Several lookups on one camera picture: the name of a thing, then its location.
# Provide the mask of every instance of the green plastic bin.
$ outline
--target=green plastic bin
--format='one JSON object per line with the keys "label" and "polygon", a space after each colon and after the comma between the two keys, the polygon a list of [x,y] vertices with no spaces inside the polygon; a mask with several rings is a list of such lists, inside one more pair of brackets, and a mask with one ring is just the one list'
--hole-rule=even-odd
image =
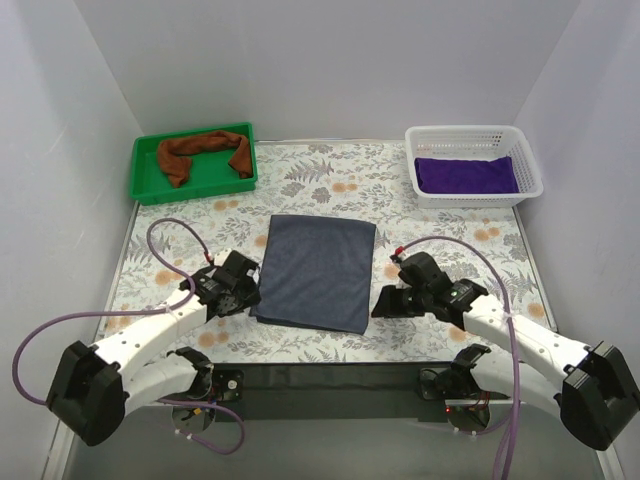
{"label": "green plastic bin", "polygon": [[[160,142],[167,138],[188,137],[213,130],[226,130],[244,135],[249,139],[253,177],[241,179],[238,172],[229,166],[229,160],[235,150],[205,152],[193,155],[193,165],[187,183],[180,188],[173,188],[166,174],[160,170],[156,160],[156,150]],[[132,160],[130,194],[142,205],[158,205],[192,198],[246,192],[255,189],[258,180],[255,142],[250,123],[234,123],[199,130],[140,137],[133,144]]]}

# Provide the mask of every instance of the purple cloth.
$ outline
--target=purple cloth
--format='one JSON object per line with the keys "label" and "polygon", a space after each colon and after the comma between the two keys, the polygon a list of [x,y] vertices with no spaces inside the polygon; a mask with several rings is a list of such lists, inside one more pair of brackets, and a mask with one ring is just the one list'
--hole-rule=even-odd
{"label": "purple cloth", "polygon": [[519,193],[511,157],[497,160],[416,158],[418,186],[425,193]]}

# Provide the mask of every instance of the white basket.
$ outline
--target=white basket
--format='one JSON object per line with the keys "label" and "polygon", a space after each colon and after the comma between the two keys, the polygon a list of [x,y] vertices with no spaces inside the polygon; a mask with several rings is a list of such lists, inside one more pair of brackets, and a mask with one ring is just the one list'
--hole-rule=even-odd
{"label": "white basket", "polygon": [[[412,127],[405,134],[407,163],[421,208],[513,207],[542,193],[536,160],[524,133],[504,125]],[[416,158],[444,160],[495,160],[510,156],[520,193],[453,195],[424,193],[418,187]]]}

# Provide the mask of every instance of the brown towel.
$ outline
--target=brown towel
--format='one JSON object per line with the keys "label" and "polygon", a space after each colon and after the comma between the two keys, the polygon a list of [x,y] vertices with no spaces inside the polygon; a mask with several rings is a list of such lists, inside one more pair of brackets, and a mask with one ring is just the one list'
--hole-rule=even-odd
{"label": "brown towel", "polygon": [[169,183],[178,188],[189,180],[191,157],[178,155],[195,155],[201,152],[219,152],[235,148],[236,152],[229,160],[229,166],[240,174],[240,178],[253,177],[251,164],[251,148],[244,135],[216,130],[191,137],[170,138],[158,145],[156,156],[160,170],[167,174]]}

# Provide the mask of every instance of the floral tablecloth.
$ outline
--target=floral tablecloth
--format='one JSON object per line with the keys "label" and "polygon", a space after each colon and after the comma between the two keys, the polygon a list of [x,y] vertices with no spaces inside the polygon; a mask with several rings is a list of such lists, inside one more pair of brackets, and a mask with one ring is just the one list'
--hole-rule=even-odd
{"label": "floral tablecloth", "polygon": [[[397,246],[425,235],[448,235],[472,243],[489,258],[504,278],[516,312],[549,327],[513,211],[418,209],[403,144],[258,144],[256,155],[259,180],[253,192],[140,206],[118,280],[115,309],[152,308],[180,281],[149,253],[145,232],[153,221],[167,216],[185,220],[212,253],[233,247],[261,260],[269,216],[288,213],[354,218],[377,225],[371,307],[381,287],[397,281],[397,270],[389,261]],[[182,269],[195,272],[203,266],[200,246],[180,226],[159,228],[155,242],[162,255]],[[432,241],[420,248],[427,249],[452,279],[470,278],[499,295],[486,266],[464,247]],[[98,336],[111,335],[135,320],[105,319]],[[263,325],[241,313],[210,321],[181,338],[180,346],[190,345],[214,362],[399,362],[451,360],[473,342],[485,343],[431,315],[370,319],[360,336]]]}

